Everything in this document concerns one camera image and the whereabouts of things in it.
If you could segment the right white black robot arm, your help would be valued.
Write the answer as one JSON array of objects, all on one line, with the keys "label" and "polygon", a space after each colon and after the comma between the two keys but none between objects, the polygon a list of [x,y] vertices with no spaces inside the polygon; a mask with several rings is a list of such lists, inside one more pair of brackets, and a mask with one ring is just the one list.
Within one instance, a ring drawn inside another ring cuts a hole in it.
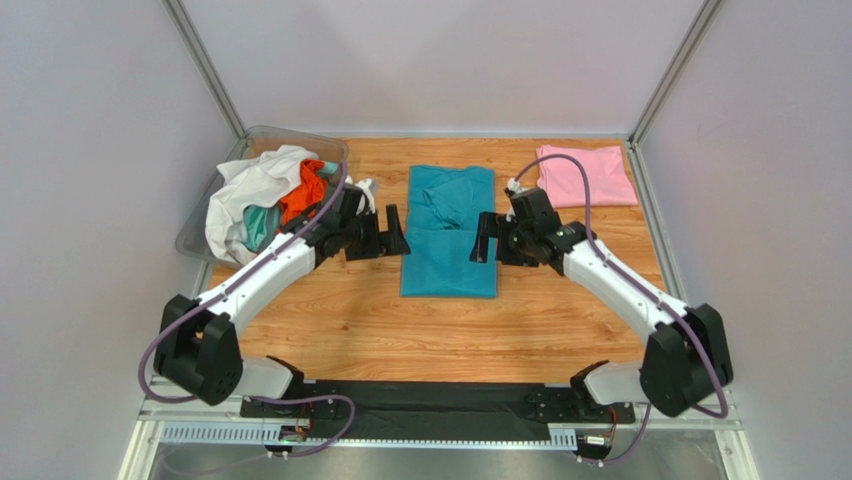
[{"label": "right white black robot arm", "polygon": [[548,266],[597,297],[644,346],[638,362],[602,361],[575,374],[571,387],[583,402],[594,408],[647,403],[668,417],[690,409],[727,416],[724,389],[734,372],[718,310],[690,306],[655,287],[588,223],[563,222],[543,190],[513,192],[509,200],[507,214],[480,213],[471,261]]}]

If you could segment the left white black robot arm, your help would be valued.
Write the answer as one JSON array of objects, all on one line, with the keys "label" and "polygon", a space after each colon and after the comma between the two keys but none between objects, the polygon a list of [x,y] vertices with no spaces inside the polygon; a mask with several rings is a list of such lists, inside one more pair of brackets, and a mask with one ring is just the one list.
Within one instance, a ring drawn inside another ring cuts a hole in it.
[{"label": "left white black robot arm", "polygon": [[215,406],[231,396],[277,402],[294,381],[289,364],[242,354],[249,323],[286,288],[327,259],[358,261],[408,255],[398,208],[385,208],[387,228],[368,187],[345,184],[291,219],[269,246],[218,286],[196,298],[173,297],[141,364],[185,391],[182,402]]}]

